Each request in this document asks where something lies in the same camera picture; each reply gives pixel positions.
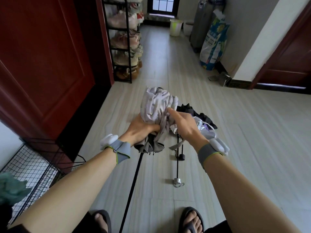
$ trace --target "bucket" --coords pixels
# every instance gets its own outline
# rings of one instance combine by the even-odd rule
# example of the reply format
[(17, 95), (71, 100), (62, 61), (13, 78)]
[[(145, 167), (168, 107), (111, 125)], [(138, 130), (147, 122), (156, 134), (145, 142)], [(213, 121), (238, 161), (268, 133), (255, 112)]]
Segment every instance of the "bucket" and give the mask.
[(184, 22), (184, 34), (185, 36), (190, 36), (193, 27), (193, 21)]
[(169, 28), (169, 34), (174, 37), (179, 36), (182, 24), (183, 24), (183, 21), (180, 19), (171, 19), (171, 26)]

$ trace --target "gray wrist band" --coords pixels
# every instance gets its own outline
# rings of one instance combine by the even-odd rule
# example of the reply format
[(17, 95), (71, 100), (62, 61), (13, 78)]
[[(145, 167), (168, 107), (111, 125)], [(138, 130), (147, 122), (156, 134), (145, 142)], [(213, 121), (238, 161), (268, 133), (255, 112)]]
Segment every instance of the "gray wrist band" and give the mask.
[(121, 163), (125, 159), (131, 158), (131, 144), (128, 142), (116, 140), (111, 145), (107, 145), (106, 147), (104, 147), (104, 149), (106, 149), (107, 147), (112, 148), (117, 154), (117, 164)]
[(216, 153), (220, 153), (221, 155), (223, 155), (221, 152), (215, 150), (212, 145), (210, 143), (203, 145), (201, 147), (201, 149), (199, 150), (199, 152), (197, 153), (197, 157), (199, 159), (200, 164), (203, 167), (204, 161), (211, 155), (216, 154)]

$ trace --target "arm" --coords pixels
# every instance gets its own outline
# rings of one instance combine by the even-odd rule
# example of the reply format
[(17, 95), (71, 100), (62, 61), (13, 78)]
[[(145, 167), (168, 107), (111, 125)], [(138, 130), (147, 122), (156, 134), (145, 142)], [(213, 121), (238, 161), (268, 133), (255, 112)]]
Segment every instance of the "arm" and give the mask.
[[(169, 110), (180, 135), (196, 152), (208, 144), (190, 114)], [(220, 153), (204, 161), (232, 232), (300, 232), (285, 214)]]
[[(131, 146), (142, 141), (159, 125), (144, 123), (138, 115), (119, 140)], [(95, 200), (117, 164), (107, 148), (52, 186), (10, 226), (23, 224), (31, 233), (72, 232)]]

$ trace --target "sandal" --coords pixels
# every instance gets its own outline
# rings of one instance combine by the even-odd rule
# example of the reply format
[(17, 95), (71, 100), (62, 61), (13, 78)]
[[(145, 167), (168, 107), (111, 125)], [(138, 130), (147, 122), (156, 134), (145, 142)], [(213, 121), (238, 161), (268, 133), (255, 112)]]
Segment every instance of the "sandal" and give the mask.
[(101, 228), (101, 232), (102, 233), (112, 233), (112, 230), (111, 230), (111, 220), (110, 220), (108, 212), (105, 211), (105, 210), (98, 210), (95, 213), (93, 213), (92, 216), (95, 218), (95, 215), (98, 214), (98, 213), (103, 216), (103, 219), (107, 223), (107, 226), (108, 226), (108, 232), (106, 230), (102, 229), (102, 228)]
[(195, 230), (195, 228), (193, 226), (192, 221), (188, 222), (186, 225), (183, 226), (185, 219), (187, 218), (189, 213), (191, 213), (192, 211), (195, 211), (196, 215), (201, 220), (202, 232), (204, 232), (203, 219), (202, 219), (202, 216), (200, 215), (200, 213), (195, 208), (186, 207), (183, 210), (183, 213), (181, 214), (181, 217), (180, 217), (180, 220), (179, 220), (178, 233), (184, 233), (186, 230), (189, 230), (191, 233), (196, 233), (196, 230)]

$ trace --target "hallway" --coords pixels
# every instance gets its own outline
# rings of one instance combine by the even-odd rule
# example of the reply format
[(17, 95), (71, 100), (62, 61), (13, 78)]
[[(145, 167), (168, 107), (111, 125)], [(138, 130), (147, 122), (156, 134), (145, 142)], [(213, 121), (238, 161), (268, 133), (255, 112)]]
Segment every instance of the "hallway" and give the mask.
[[(268, 196), (303, 232), (311, 229), (311, 97), (265, 90), (221, 87), (208, 76), (186, 37), (170, 37), (169, 28), (142, 26), (143, 67), (133, 84), (115, 82), (79, 152), (86, 160), (99, 152), (107, 134), (121, 135), (139, 113), (147, 86), (162, 87), (218, 126), (218, 136), (230, 147), (228, 159)], [(225, 220), (213, 186), (188, 143), (175, 188), (175, 152), (165, 149), (142, 159), (124, 233), (177, 232), (182, 208), (195, 207), (204, 229)], [(105, 209), (112, 231), (119, 232), (139, 153), (117, 165), (91, 210)]]

